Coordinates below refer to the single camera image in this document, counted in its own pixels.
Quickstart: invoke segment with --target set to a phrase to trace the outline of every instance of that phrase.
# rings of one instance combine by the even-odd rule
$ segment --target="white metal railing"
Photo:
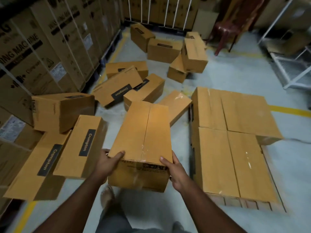
[[[130,21],[133,21],[133,20],[132,20],[132,16],[131,16],[131,5],[130,5],[130,0],[127,0],[127,1],[128,1],[128,11],[129,11],[129,15],[130,15]],[[140,22],[142,23],[142,22],[143,22],[143,21],[142,21],[142,0],[140,1],[140,3],[141,3],[141,5],[140,5],[140,16],[141,16],[141,21],[140,21]],[[192,3],[192,0],[189,1],[188,10],[187,10],[187,14],[186,14],[186,19],[185,19],[185,22],[184,22],[183,30],[185,30],[185,27],[186,27],[186,23],[187,23],[187,19],[188,19],[188,14],[189,14],[189,10],[190,10],[191,3]],[[179,5],[179,0],[177,0],[177,5],[176,5],[176,10],[175,10],[175,15],[174,15],[174,21],[173,21],[173,25],[172,25],[171,28],[174,28],[174,25],[175,25],[176,15],[177,15],[177,11],[178,11],[178,5]],[[163,25],[163,27],[165,27],[165,28],[170,28],[170,27],[167,27],[167,26],[166,26],[166,18],[167,18],[167,10],[168,10],[168,7],[169,7],[169,0],[167,0],[166,11],[165,11],[165,19],[164,19],[164,25]],[[147,24],[149,24],[150,8],[151,8],[151,0],[149,0]]]

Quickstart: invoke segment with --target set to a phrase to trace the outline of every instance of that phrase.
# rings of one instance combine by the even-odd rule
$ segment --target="left hand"
[[[125,154],[125,151],[123,150],[117,153],[115,157],[109,158],[107,156],[109,151],[109,149],[102,149],[100,151],[100,155],[94,170],[94,174],[96,175],[96,177],[98,177],[102,181],[104,181],[107,176],[110,176],[113,173],[120,159],[122,159]]]

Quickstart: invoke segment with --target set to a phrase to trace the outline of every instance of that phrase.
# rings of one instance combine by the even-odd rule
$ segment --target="shoe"
[[[181,225],[180,222],[175,221],[175,222],[173,223],[172,232],[174,232],[174,231],[184,231],[184,227]]]
[[[115,201],[115,194],[110,185],[107,185],[106,188],[100,194],[100,203],[104,208],[107,207],[108,204]]]

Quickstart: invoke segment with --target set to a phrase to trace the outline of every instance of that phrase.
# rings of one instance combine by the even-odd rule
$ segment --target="warehouse floor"
[[[156,33],[156,36],[183,39],[163,33]],[[224,50],[215,57],[213,51],[208,49],[207,54],[209,62],[204,73],[191,75],[184,84],[166,77],[169,64],[147,61],[149,74],[155,73],[166,79],[164,93],[157,102],[174,89],[191,96],[196,86],[261,95],[266,98],[269,105],[274,105],[271,107],[274,111],[272,113],[284,137],[311,140],[311,114],[304,111],[307,110],[308,94],[282,88],[269,60],[256,45],[255,35],[244,34],[231,53]],[[146,60],[146,54],[130,40],[129,29],[125,29],[123,39],[119,42],[110,61],[142,60]],[[98,108],[96,115],[102,116],[109,122],[104,148],[111,148],[125,113],[123,103],[109,110]],[[171,138],[173,150],[185,169],[189,171],[190,144],[187,114],[172,126]],[[269,166],[289,213],[280,214],[236,207],[221,208],[247,232],[310,232],[311,144],[284,140],[268,146],[268,151],[271,157],[268,161]],[[25,204],[7,232],[32,232],[75,191],[81,182],[67,179],[56,201]],[[102,211],[99,196],[103,188],[104,186],[98,192],[84,232],[96,230]],[[196,232],[190,214],[171,182],[165,193],[126,190],[122,196],[122,206],[134,228],[157,227],[169,232],[173,222],[180,221],[185,230]]]

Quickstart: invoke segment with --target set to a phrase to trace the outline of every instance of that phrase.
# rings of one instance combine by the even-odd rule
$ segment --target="right hand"
[[[178,192],[181,192],[185,185],[191,181],[190,177],[187,175],[184,167],[179,162],[177,156],[174,151],[172,151],[173,155],[173,163],[165,159],[164,157],[160,157],[160,162],[169,168],[169,173],[171,175],[170,180],[172,181],[173,187]]]

